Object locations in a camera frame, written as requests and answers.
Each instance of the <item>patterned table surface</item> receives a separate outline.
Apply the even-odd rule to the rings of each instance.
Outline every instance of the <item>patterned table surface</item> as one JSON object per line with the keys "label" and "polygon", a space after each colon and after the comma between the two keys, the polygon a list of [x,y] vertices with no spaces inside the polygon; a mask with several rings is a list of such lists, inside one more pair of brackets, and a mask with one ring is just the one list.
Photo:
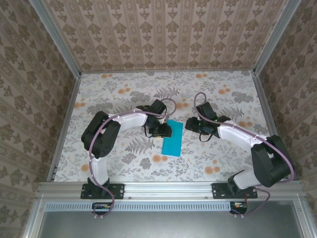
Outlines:
{"label": "patterned table surface", "polygon": [[[268,135],[249,71],[84,74],[55,181],[87,180],[88,157],[81,135],[98,111],[116,114],[171,97],[177,102],[177,111],[170,119],[185,126],[189,117],[197,116],[193,99],[201,91],[218,116],[228,116],[242,127]],[[171,111],[173,103],[165,104]],[[216,137],[202,143],[198,134],[185,128],[180,157],[162,155],[162,144],[162,138],[147,138],[141,127],[120,133],[107,156],[111,181],[227,180],[252,164],[250,152]]]}

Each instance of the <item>blue sponge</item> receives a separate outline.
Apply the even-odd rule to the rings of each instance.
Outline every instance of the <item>blue sponge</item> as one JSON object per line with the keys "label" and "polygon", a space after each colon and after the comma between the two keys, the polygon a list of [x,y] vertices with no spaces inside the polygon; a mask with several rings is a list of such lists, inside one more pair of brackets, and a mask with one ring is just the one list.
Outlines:
{"label": "blue sponge", "polygon": [[182,148],[183,123],[174,120],[167,120],[172,128],[172,136],[164,137],[162,154],[180,156]]}

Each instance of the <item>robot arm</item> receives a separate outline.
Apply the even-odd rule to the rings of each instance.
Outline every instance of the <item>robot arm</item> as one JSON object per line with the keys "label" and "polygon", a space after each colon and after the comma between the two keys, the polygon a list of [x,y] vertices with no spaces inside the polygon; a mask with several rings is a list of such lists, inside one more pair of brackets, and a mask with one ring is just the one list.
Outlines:
{"label": "robot arm", "polygon": [[[186,122],[186,129],[199,134],[210,134],[217,138],[229,140],[245,151],[251,152],[253,168],[240,171],[228,179],[228,187],[233,195],[238,194],[251,186],[263,185],[271,187],[290,174],[288,165],[280,155],[262,143],[259,139],[238,130],[238,126],[231,121],[230,118],[226,116],[218,118],[208,102],[198,105],[197,110],[204,117],[218,122],[225,122],[226,125],[219,125],[198,118],[190,118]],[[271,137],[257,135],[257,137],[266,140],[276,147],[290,161],[290,156],[280,137],[276,135]]]}
{"label": "robot arm", "polygon": [[[104,158],[112,150],[119,132],[133,128],[146,126],[149,133],[153,137],[171,137],[171,128],[164,122],[164,118],[158,119],[152,115],[141,113],[151,112],[162,114],[166,110],[166,106],[160,100],[155,100],[151,106],[138,106],[132,110],[131,113],[127,112],[125,115],[118,116],[117,118],[109,121],[103,128],[92,148],[92,170],[96,181],[99,184],[106,184],[109,180],[107,174],[107,159]],[[89,151],[93,137],[100,126],[113,115],[107,115],[104,112],[98,112],[84,131],[81,140],[84,143],[84,148]]]}

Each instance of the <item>cable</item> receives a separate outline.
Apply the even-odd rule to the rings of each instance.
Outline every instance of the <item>cable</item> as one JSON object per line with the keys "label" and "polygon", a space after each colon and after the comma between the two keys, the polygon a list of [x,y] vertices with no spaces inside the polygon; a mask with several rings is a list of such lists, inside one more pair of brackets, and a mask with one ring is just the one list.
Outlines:
{"label": "cable", "polygon": [[[165,100],[170,100],[170,101],[172,101],[172,102],[174,103],[174,110],[173,110],[171,113],[166,114],[165,116],[167,117],[167,116],[172,115],[172,114],[176,111],[176,102],[175,102],[173,99],[171,99],[171,98],[164,98],[164,99],[162,99],[161,101],[165,101]],[[106,187],[102,186],[102,185],[101,185],[100,183],[98,183],[97,180],[95,179],[94,172],[93,172],[93,167],[92,167],[92,162],[93,162],[93,158],[94,158],[94,156],[92,155],[93,146],[94,146],[94,144],[95,144],[95,142],[96,142],[96,139],[97,139],[99,133],[102,131],[102,129],[104,128],[104,126],[105,126],[109,121],[111,121],[112,119],[121,117],[121,116],[130,115],[130,114],[135,114],[135,113],[144,114],[144,115],[148,114],[148,115],[153,115],[153,116],[157,116],[157,117],[162,116],[162,115],[160,115],[160,114],[150,113],[150,112],[144,112],[144,111],[141,111],[141,110],[140,110],[140,111],[132,111],[132,112],[124,112],[124,113],[120,113],[120,114],[111,116],[111,117],[109,117],[107,120],[105,120],[104,123],[99,127],[99,129],[97,130],[96,134],[94,135],[94,137],[93,137],[93,139],[92,139],[92,141],[91,141],[91,143],[90,143],[90,147],[89,147],[89,170],[90,170],[91,178],[92,178],[94,184],[97,185],[98,187],[102,188],[103,190],[105,190],[108,194],[110,194],[111,199],[112,199],[112,204],[111,204],[109,210],[108,210],[105,214],[102,215],[103,217],[107,216],[107,215],[110,213],[110,211],[113,209],[113,206],[114,206],[114,196],[113,196],[113,194],[109,191],[109,189],[107,189]],[[95,215],[95,218],[96,218],[97,216],[99,216],[99,215],[96,214],[96,209],[93,210],[93,213],[94,213],[94,215]]]}
{"label": "cable", "polygon": [[167,113],[167,108],[165,108],[165,113],[164,113],[164,116],[163,116],[163,117],[161,117],[161,118],[156,117],[156,118],[159,119],[159,120],[161,120],[161,119],[163,119],[164,117],[166,117],[166,113]]}
{"label": "cable", "polygon": [[266,198],[266,200],[264,200],[264,202],[263,202],[259,207],[257,207],[256,209],[254,209],[252,212],[248,212],[248,213],[245,213],[245,214],[241,214],[240,212],[238,212],[237,210],[234,210],[234,209],[232,209],[232,208],[231,208],[231,211],[234,211],[235,213],[237,213],[237,214],[240,215],[241,217],[244,217],[244,216],[249,216],[249,215],[255,213],[255,212],[258,211],[261,207],[263,207],[263,206],[268,202],[269,198],[271,197],[271,194],[270,194],[269,191],[266,191],[266,190],[261,189],[261,188],[258,188],[258,187],[257,187],[257,190],[267,193],[267,198]]}
{"label": "cable", "polygon": [[200,142],[208,142],[208,141],[210,141],[211,138],[212,138],[212,134],[208,137],[207,140],[202,141],[202,134],[199,134],[199,140],[200,140]]}
{"label": "cable", "polygon": [[247,193],[246,193],[246,200],[244,201],[246,204],[247,204],[247,206],[248,206],[248,195],[247,195]]}
{"label": "cable", "polygon": [[[225,122],[218,122],[218,121],[210,120],[210,119],[204,117],[203,115],[201,115],[201,114],[199,113],[199,111],[198,111],[197,108],[196,108],[196,99],[197,99],[197,97],[198,97],[200,94],[202,94],[202,95],[205,97],[205,101],[204,101],[204,102],[206,102],[206,100],[207,100],[207,96],[206,96],[206,94],[203,93],[203,92],[199,92],[199,93],[197,93],[197,94],[195,95],[195,97],[194,97],[194,109],[196,110],[197,114],[198,114],[202,119],[204,119],[204,120],[206,120],[206,121],[209,121],[209,122],[212,122],[212,123],[215,123],[215,124],[219,124],[219,125],[226,125],[226,126],[232,127],[232,124],[225,123]],[[282,152],[280,152],[275,146],[271,145],[270,143],[268,143],[266,140],[262,139],[261,137],[258,137],[258,135],[255,135],[255,134],[253,134],[252,132],[250,132],[250,131],[248,131],[248,130],[245,130],[245,129],[239,127],[239,126],[234,125],[234,128],[236,128],[237,130],[242,131],[242,132],[244,132],[244,133],[246,133],[246,134],[248,134],[248,135],[250,135],[250,136],[253,136],[254,138],[256,138],[256,139],[258,139],[258,140],[260,140],[261,142],[263,142],[264,144],[266,144],[267,146],[269,146],[270,148],[272,148],[276,153],[278,153],[278,154],[282,157],[282,159],[285,161],[285,163],[286,163],[286,164],[288,165],[288,167],[289,167],[289,170],[290,170],[290,172],[291,172],[291,178],[288,179],[288,180],[286,180],[286,181],[280,181],[279,183],[290,182],[290,181],[292,181],[292,180],[294,179],[294,169],[293,169],[291,163],[290,163],[289,160],[286,158],[286,156],[285,156]]]}
{"label": "cable", "polygon": [[145,125],[144,125],[143,127],[144,127],[144,134],[145,134],[145,136],[146,136],[147,138],[153,137],[154,134],[148,136],[148,134],[147,134],[147,128],[145,127]]}

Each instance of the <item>wall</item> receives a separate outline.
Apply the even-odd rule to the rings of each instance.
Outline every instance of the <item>wall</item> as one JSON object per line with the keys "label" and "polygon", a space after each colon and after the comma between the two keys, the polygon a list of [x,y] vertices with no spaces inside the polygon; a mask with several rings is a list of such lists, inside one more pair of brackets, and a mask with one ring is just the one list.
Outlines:
{"label": "wall", "polygon": [[84,72],[252,68],[286,0],[44,0]]}
{"label": "wall", "polygon": [[27,0],[0,1],[0,237],[19,237],[45,181],[74,77]]}
{"label": "wall", "polygon": [[317,220],[317,2],[303,0],[260,78]]}

